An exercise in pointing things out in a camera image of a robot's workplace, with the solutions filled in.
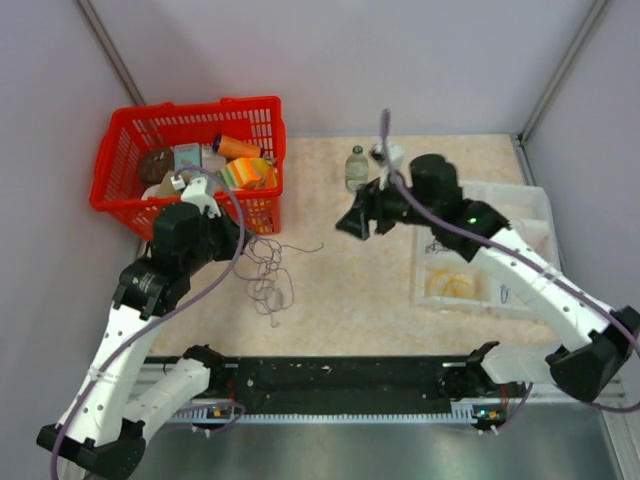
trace red basket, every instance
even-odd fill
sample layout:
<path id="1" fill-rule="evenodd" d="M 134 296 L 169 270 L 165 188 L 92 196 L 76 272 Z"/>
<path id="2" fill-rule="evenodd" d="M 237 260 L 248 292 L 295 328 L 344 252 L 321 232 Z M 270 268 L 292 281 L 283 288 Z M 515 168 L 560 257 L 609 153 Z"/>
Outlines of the red basket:
<path id="1" fill-rule="evenodd" d="M 89 203 L 150 240 L 155 217 L 162 207 L 179 202 L 180 197 L 141 199 L 147 188 L 138 180 L 142 156 L 154 148 L 184 143 L 211 145 L 218 133 L 259 145 L 265 155 L 276 159 L 277 187 L 234 193 L 248 212 L 248 229 L 259 234 L 278 233 L 286 153 L 278 97 L 223 98 L 220 103 L 165 103 L 117 110 L 96 158 Z M 217 192 L 215 198 L 236 216 L 228 195 Z"/>

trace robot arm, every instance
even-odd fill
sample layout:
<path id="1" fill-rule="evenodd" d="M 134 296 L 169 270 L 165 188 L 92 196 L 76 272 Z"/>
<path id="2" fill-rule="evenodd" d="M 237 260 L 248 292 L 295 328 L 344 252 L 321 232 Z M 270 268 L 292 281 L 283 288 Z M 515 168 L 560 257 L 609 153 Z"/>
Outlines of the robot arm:
<path id="1" fill-rule="evenodd" d="M 394 155 L 403 155 L 394 153 L 398 151 L 390 148 L 394 164 Z M 561 342 L 560 345 L 517 348 L 497 342 L 486 344 L 470 356 L 481 370 L 481 374 L 476 372 L 472 380 L 489 380 L 493 384 L 510 381 L 554 383 L 578 400 L 593 401 L 631 354 L 631 347 L 620 332 L 597 312 L 558 287 L 554 282 L 560 279 L 579 290 L 533 252 L 510 228 L 505 217 L 484 202 L 463 198 L 456 169 L 442 156 L 423 155 L 414 159 L 410 174 L 411 194 L 438 218 L 515 250 L 540 266 L 543 273 L 497 248 L 486 247 L 430 222 L 409 205 L 394 184 L 387 182 L 385 188 L 381 188 L 380 179 L 360 187 L 352 208 L 338 221 L 336 228 L 361 240 L 370 236 L 370 221 L 376 223 L 375 233 L 380 235 L 391 230 L 397 222 L 431 228 L 444 247 L 510 285 L 520 300 L 541 314 Z M 615 311 L 609 305 L 589 298 L 616 317 L 634 336 L 638 335 L 640 314 L 633 308 Z"/>
<path id="2" fill-rule="evenodd" d="M 120 275 L 102 342 L 79 393 L 92 380 L 96 381 L 93 390 L 85 399 L 78 394 L 57 424 L 43 427 L 38 445 L 52 450 L 60 427 L 82 401 L 62 440 L 60 456 L 103 477 L 128 478 L 158 429 L 209 387 L 222 357 L 207 347 L 192 347 L 166 377 L 128 403 L 162 326 L 137 339 L 105 372 L 99 369 L 128 339 L 173 311 L 189 291 L 190 277 L 200 268 L 232 258 L 239 227 L 218 209 L 214 191 L 209 178 L 194 177 L 182 202 L 166 206 L 158 215 L 145 254 Z"/>

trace speckled surface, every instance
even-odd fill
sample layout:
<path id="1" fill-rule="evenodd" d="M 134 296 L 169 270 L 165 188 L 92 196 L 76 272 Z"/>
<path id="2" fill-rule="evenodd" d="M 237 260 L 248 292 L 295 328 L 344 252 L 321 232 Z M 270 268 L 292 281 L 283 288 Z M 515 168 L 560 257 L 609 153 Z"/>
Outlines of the speckled surface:
<path id="1" fill-rule="evenodd" d="M 539 343 L 552 331 L 523 320 L 440 312 L 411 304 L 413 228 L 397 226 L 383 237 L 360 242 L 337 232 L 335 222 L 353 197 L 344 186 L 351 147 L 369 148 L 374 137 L 290 139 L 282 196 L 283 229 L 273 237 L 317 253 L 284 250 L 282 266 L 295 288 L 295 303 L 269 318 L 256 313 L 246 283 L 229 276 L 213 293 L 176 316 L 151 353 L 177 355 L 209 344 L 225 355 L 394 355 L 468 353 L 489 340 Z M 407 161 L 441 153 L 461 179 L 522 183 L 507 135 L 394 137 Z M 369 178 L 378 169 L 369 164 Z M 224 268 L 207 266 L 192 282 L 192 294 Z M 246 258 L 239 272 L 255 274 Z M 286 282 L 284 302 L 290 297 Z"/>

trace clear plastic container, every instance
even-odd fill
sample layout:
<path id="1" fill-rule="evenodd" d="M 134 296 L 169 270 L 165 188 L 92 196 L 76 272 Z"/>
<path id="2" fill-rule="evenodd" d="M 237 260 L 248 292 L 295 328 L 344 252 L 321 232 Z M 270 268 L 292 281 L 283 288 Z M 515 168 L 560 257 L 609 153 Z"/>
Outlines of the clear plastic container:
<path id="1" fill-rule="evenodd" d="M 560 268 L 551 205 L 539 187 L 461 182 L 465 197 L 482 200 L 511 221 L 538 254 Z M 431 234 L 415 227 L 413 301 L 440 310 L 489 313 L 499 317 L 538 320 L 505 285 L 448 251 Z"/>

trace small bottle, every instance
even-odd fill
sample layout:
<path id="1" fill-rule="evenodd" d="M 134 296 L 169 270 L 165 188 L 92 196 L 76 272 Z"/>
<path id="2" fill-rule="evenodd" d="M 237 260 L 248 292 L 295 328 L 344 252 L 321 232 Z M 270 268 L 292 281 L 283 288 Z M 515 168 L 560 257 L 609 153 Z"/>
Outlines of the small bottle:
<path id="1" fill-rule="evenodd" d="M 367 183 L 369 177 L 369 162 L 362 152 L 362 147 L 356 145 L 344 164 L 345 184 L 351 193 L 356 193 L 358 187 Z"/>

